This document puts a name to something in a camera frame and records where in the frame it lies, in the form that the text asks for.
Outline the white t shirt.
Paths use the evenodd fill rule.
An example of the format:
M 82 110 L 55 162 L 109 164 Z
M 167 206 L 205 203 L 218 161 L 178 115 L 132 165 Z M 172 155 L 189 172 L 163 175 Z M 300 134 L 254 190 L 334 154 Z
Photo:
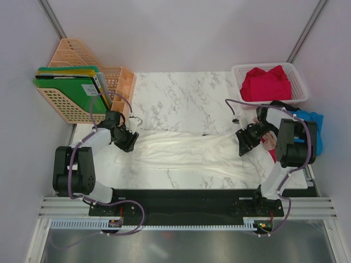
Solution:
M 261 146 L 240 156 L 234 133 L 202 136 L 159 130 L 141 130 L 134 150 L 119 153 L 116 163 L 196 171 L 254 184 L 263 183 L 274 166 L 271 155 Z

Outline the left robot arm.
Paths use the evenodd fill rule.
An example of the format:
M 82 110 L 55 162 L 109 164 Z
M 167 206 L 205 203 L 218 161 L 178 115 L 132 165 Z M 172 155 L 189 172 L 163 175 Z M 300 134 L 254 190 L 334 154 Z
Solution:
M 101 203 L 107 215 L 116 215 L 120 201 L 113 198 L 112 188 L 97 181 L 94 156 L 108 145 L 115 145 L 125 153 L 132 152 L 139 137 L 137 128 L 142 124 L 139 117 L 126 118 L 118 111 L 107 111 L 105 119 L 95 123 L 83 139 L 58 147 L 53 170 L 53 189 L 58 196 Z

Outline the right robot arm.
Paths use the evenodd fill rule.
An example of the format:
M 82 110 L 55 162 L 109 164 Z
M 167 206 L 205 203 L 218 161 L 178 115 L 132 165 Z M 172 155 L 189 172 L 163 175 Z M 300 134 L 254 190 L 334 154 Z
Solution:
M 268 132 L 276 136 L 276 163 L 269 176 L 258 188 L 258 198 L 251 202 L 252 211 L 259 216 L 271 209 L 269 200 L 280 199 L 291 176 L 316 159 L 318 125 L 299 118 L 283 107 L 261 105 L 256 109 L 258 122 L 250 123 L 235 134 L 239 156 L 249 153 L 261 143 Z

